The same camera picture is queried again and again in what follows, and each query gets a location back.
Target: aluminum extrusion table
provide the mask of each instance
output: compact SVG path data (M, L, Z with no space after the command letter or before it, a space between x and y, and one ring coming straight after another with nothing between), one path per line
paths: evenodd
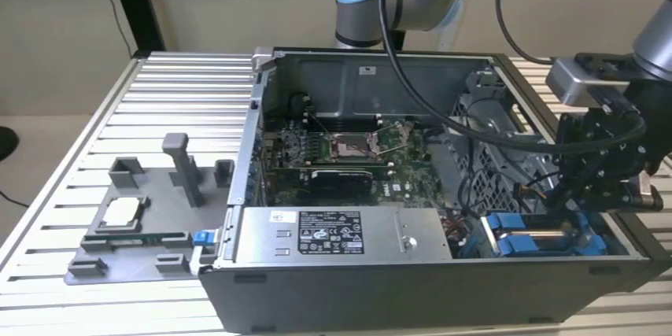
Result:
M582 111L557 102L543 84L546 67L513 62L554 113ZM251 78L249 55L153 53L129 63L0 249L0 334L227 334L195 279L66 286L62 275L110 183L114 157L170 166L161 139L182 131L199 166L234 159ZM669 251L670 173L667 159L651 181L670 208L639 215ZM365 334L669 335L672 271L635 292L597 299L559 325Z

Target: power supply label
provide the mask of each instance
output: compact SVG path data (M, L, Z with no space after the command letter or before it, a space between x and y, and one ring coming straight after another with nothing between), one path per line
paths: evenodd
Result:
M298 212L298 252L303 255L362 254L358 212Z

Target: black power cable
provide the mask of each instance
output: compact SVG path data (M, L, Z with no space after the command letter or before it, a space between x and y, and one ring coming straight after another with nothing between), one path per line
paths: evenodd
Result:
M638 138L645 132L645 123L641 117L637 117L635 125L623 134L613 138L599 139L589 142L574 142L562 144L541 144L521 142L511 138L503 138L498 135L471 130L469 127L454 121L449 116L442 115L441 112L429 104L423 97L417 92L407 80L406 74L398 64L397 52L393 49L389 36L389 23L387 13L385 12L385 0L377 0L377 16L379 19L379 27L382 33L383 49L387 53L389 63L397 75L398 81L403 90L410 95L413 101L442 122L445 125L466 137L474 138L477 141L489 143L493 146L503 147L513 150L521 150L530 153L549 153L549 154L570 154L570 153L593 153L611 146L618 146L633 138Z
M517 55L525 58L529 62L537 63L538 65L551 65L553 61L550 59L539 59L525 53L522 49L513 41L511 34L507 32L506 24L503 23L503 16L501 15L501 0L494 0L494 13L495 13L495 22L499 24L501 33L503 34L503 38L506 39L507 44L511 46Z
M11 202L14 205L18 205L23 208L29 208L30 205L29 204L23 204L22 202L17 201L17 200L13 200L10 199L5 194L3 192L0 190L0 197L2 197L5 200L7 200L9 202Z
M554 175L559 175L559 171L547 172L545 175L538 176L535 179L530 180L529 183L525 184L525 186L531 187L531 185L539 183L541 181L543 181L549 177L553 177Z
M118 14L115 13L114 1L109 0L109 4L111 5L111 13L114 14L115 29L118 29L118 34L123 39L125 51L127 51L127 57L133 57L133 53L130 52L130 45L127 44L126 35L123 34L123 30L121 29L121 24L118 22Z

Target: beige wall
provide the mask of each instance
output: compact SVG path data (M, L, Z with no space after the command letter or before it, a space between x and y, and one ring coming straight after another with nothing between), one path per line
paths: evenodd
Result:
M107 0L0 0L0 115L93 112L127 63L113 20Z
M151 0L169 48L246 52L255 46L333 45L333 0ZM433 50L413 32L407 49Z
M514 40L531 55L626 53L662 0L501 0ZM494 0L467 0L453 45L513 54L494 18Z
M153 1L173 50L238 53L333 41L333 0ZM625 51L659 2L503 0L503 6L519 44L547 55ZM455 50L509 52L493 15L491 0L467 0ZM435 46L435 33L409 33L407 49ZM93 112L127 62L107 0L0 0L0 56L0 115Z

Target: circuit board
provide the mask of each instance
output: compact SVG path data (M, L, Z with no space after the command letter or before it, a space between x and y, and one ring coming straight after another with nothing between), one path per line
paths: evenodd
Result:
M263 135L265 205L443 207L422 130L411 121L383 118L370 132L301 126L287 122Z

